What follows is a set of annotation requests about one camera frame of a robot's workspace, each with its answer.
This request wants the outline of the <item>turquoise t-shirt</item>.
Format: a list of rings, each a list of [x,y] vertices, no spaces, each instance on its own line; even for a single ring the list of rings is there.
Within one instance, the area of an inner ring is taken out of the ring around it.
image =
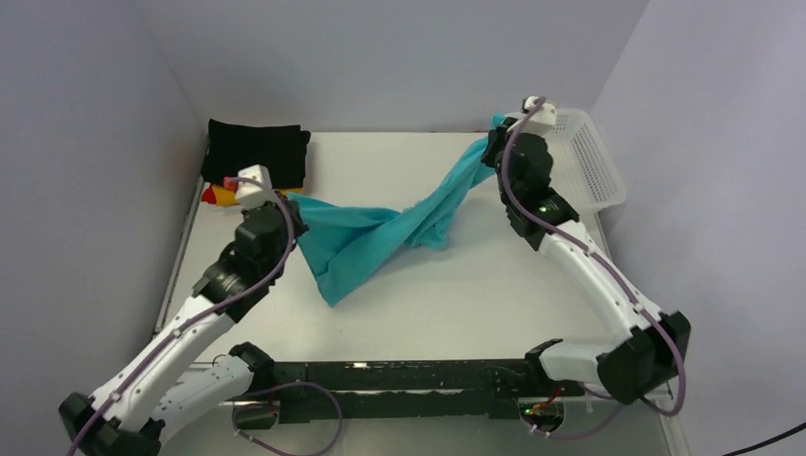
[[[323,300],[337,305],[402,247],[446,248],[451,224],[468,192],[495,173],[482,163],[491,143],[488,136],[472,142],[440,184],[403,211],[337,206],[290,194],[308,226],[297,244]]]

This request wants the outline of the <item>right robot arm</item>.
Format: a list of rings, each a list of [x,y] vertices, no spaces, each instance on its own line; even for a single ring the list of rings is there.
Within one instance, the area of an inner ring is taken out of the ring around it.
[[[664,312],[624,278],[551,187],[546,140],[531,133],[513,138],[515,122],[507,118],[489,132],[481,162],[497,175],[513,231],[574,281],[605,329],[599,342],[556,338],[535,347],[526,355],[530,375],[599,386],[626,405],[673,378],[685,393],[690,322],[680,312]]]

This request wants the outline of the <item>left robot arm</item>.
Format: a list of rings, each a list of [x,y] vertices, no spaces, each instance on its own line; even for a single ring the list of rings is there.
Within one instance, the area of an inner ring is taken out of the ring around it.
[[[156,455],[164,420],[155,411],[192,362],[239,323],[282,276],[307,230],[294,201],[249,209],[168,326],[125,368],[89,395],[73,392],[59,407],[68,454]]]

